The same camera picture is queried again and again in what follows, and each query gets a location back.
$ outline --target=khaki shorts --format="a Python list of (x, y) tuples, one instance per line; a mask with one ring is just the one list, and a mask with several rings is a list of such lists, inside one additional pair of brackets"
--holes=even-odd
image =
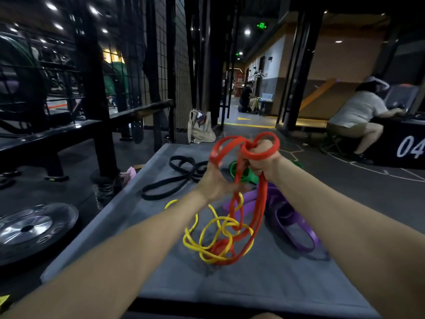
[(347, 128), (345, 126), (328, 123), (326, 129), (332, 134), (356, 139), (364, 136), (366, 125), (367, 123), (359, 123), (352, 126), (351, 128)]

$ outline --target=gray mat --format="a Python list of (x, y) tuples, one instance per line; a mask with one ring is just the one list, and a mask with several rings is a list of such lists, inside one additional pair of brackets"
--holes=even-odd
[[(108, 237), (160, 212), (167, 202), (187, 193), (194, 186), (193, 182), (173, 196), (159, 201), (145, 201), (136, 194), (143, 185), (178, 174), (168, 166), (171, 156), (191, 156), (200, 162), (208, 159), (210, 150), (211, 144), (164, 145), (132, 182), (49, 265), (41, 280), (46, 282), (53, 279), (64, 267)], [(224, 166), (235, 157), (228, 155)], [(164, 192), (173, 186), (159, 188), (157, 192)], [(224, 214), (219, 208), (222, 203), (213, 204), (219, 214)], [(200, 230), (212, 218), (209, 209), (199, 216), (198, 228), (193, 233), (195, 241)], [(214, 231), (212, 227), (209, 237), (213, 236)], [(252, 250), (231, 266), (207, 265), (196, 252), (178, 241), (145, 283), (139, 296), (251, 307), (270, 312), (379, 318), (336, 263), (327, 256), (324, 247), (311, 254), (300, 254), (289, 242), (274, 236), (265, 224), (258, 231)]]

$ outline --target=bag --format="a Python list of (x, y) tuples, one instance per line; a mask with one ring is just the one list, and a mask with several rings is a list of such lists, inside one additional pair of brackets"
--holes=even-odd
[(194, 143), (214, 142), (215, 134), (211, 127), (211, 112), (207, 112), (205, 123), (202, 126), (199, 126), (197, 121), (198, 113), (195, 109), (189, 113), (189, 122), (187, 124), (187, 140), (189, 144), (192, 142), (192, 137)]

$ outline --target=exit sign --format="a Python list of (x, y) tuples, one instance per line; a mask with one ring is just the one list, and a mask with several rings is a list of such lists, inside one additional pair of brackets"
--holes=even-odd
[(257, 28), (261, 29), (261, 30), (266, 30), (267, 29), (267, 25), (265, 22), (260, 22), (257, 24)]

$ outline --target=yellow tag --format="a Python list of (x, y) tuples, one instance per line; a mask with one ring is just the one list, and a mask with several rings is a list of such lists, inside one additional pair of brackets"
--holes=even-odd
[(10, 295), (6, 295), (6, 296), (0, 296), (0, 307), (3, 305), (3, 303), (6, 302), (6, 300), (8, 300), (10, 297)]

